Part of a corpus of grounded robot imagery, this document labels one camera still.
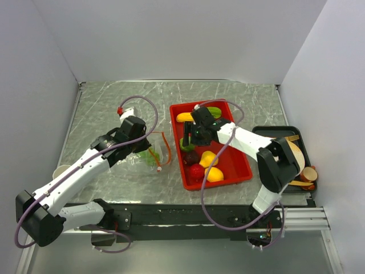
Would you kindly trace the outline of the green bumpy fruit toy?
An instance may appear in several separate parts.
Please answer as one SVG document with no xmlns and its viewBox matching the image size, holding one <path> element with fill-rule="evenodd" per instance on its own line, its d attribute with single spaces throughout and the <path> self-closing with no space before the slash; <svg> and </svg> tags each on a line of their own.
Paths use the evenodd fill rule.
<svg viewBox="0 0 365 274">
<path fill-rule="evenodd" d="M 181 138 L 179 141 L 179 147 L 182 152 L 190 152 L 194 151 L 195 145 L 189 142 L 187 146 L 184 145 L 184 138 Z"/>
</svg>

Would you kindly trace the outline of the yellow lemon toy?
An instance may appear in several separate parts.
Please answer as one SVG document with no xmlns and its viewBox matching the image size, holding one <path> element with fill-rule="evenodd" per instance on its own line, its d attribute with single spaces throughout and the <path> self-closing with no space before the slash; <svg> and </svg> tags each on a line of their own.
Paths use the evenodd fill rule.
<svg viewBox="0 0 365 274">
<path fill-rule="evenodd" d="M 223 172 L 219 168 L 216 168 L 216 167 L 212 167 L 211 169 L 206 168 L 205 176 L 206 176 L 206 180 L 211 183 L 220 182 L 220 181 L 224 180 Z"/>
</svg>

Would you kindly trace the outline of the clear zip bag orange zipper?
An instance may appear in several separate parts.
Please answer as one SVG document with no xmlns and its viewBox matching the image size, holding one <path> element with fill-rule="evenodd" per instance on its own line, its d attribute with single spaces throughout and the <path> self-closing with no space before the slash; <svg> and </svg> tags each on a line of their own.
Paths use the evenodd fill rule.
<svg viewBox="0 0 365 274">
<path fill-rule="evenodd" d="M 129 175 L 154 175 L 166 170 L 170 165 L 171 148 L 163 131 L 154 131 L 148 137 L 150 148 L 130 154 L 118 161 L 117 168 Z"/>
</svg>

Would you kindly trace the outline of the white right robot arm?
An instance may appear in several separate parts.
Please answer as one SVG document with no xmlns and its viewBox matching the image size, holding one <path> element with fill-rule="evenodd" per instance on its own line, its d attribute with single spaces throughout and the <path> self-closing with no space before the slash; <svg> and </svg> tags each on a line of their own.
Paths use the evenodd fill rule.
<svg viewBox="0 0 365 274">
<path fill-rule="evenodd" d="M 234 122 L 216 119 L 207 107 L 196 105 L 191 112 L 193 122 L 184 124 L 190 142 L 208 146 L 211 142 L 228 145 L 243 152 L 258 164 L 262 186 L 252 203 L 249 219 L 255 227 L 263 227 L 270 219 L 267 209 L 281 198 L 287 185 L 305 167 L 305 157 L 293 142 L 284 137 L 270 138 L 245 130 Z"/>
</svg>

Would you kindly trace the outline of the green lettuce toy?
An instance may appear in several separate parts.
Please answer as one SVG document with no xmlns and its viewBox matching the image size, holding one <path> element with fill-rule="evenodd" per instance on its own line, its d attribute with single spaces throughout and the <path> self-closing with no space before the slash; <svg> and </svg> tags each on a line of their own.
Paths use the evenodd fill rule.
<svg viewBox="0 0 365 274">
<path fill-rule="evenodd" d="M 139 152 L 137 155 L 150 167 L 157 167 L 160 164 L 160 155 L 152 148 Z"/>
</svg>

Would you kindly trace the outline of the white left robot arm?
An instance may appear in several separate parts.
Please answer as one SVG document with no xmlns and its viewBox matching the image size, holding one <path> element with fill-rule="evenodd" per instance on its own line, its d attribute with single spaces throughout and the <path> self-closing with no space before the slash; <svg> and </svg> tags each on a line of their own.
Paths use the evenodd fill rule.
<svg viewBox="0 0 365 274">
<path fill-rule="evenodd" d="M 85 153 L 53 181 L 15 198 L 18 228 L 25 230 L 40 247 L 47 246 L 69 229 L 95 225 L 114 229 L 114 209 L 104 200 L 66 207 L 68 201 L 97 175 L 107 171 L 131 153 L 149 149 L 146 124 L 141 118 L 128 116 L 121 126 L 97 137 Z"/>
</svg>

